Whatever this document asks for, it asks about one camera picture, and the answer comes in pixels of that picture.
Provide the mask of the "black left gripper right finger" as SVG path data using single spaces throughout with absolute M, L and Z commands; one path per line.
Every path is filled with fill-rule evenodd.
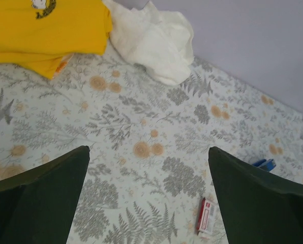
M 218 147 L 208 163 L 229 243 L 303 243 L 303 185 Z

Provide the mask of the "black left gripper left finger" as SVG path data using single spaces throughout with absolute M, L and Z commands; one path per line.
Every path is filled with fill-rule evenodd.
M 80 146 L 0 180 L 0 243 L 66 243 L 90 149 Z

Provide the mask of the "blue stapler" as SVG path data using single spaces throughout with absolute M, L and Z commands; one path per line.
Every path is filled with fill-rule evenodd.
M 253 166 L 265 170 L 267 172 L 272 171 L 276 167 L 274 159 L 262 159 L 252 164 Z

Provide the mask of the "red white staple box sleeve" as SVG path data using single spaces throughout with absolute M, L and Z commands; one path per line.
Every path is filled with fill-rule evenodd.
M 196 231 L 198 234 L 208 234 L 212 235 L 216 214 L 218 210 L 218 205 L 214 202 L 203 198 L 201 200 L 201 205 L 199 209 L 199 216 L 197 218 Z

